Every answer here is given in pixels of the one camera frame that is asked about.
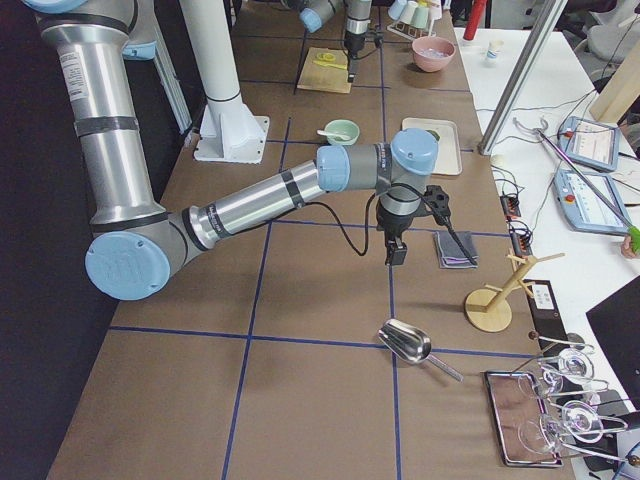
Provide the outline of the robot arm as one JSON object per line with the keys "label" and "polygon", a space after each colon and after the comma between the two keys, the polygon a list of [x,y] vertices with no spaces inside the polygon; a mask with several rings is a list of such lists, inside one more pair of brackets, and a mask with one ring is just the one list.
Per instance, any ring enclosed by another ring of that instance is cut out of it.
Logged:
{"label": "robot arm", "polygon": [[361,51],[367,40],[380,48],[383,34],[379,27],[371,24],[372,2],[366,0],[282,0],[280,4],[298,13],[299,19],[309,33],[318,31],[338,13],[344,13],[342,47],[347,57],[347,82],[353,83],[358,73],[359,62],[367,57]]}
{"label": "robot arm", "polygon": [[367,190],[367,220],[384,233],[390,265],[419,216],[450,223],[448,199],[429,183],[438,142],[409,128],[388,143],[323,146],[313,160],[203,207],[178,213],[154,199],[125,60],[155,54],[161,41],[150,1],[34,1],[41,36],[58,53],[96,202],[85,256],[92,283],[120,300],[161,290],[219,241],[314,205],[329,192]]}

